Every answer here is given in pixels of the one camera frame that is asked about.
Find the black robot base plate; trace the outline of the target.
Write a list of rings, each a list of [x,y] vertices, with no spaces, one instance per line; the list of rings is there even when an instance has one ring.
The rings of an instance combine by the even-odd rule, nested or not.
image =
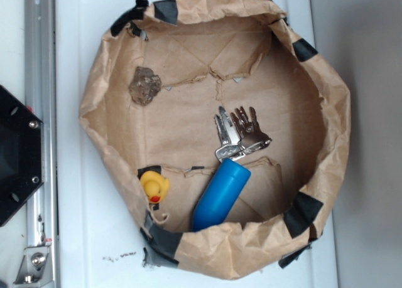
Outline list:
[[[1,87],[1,226],[43,184],[42,121]]]

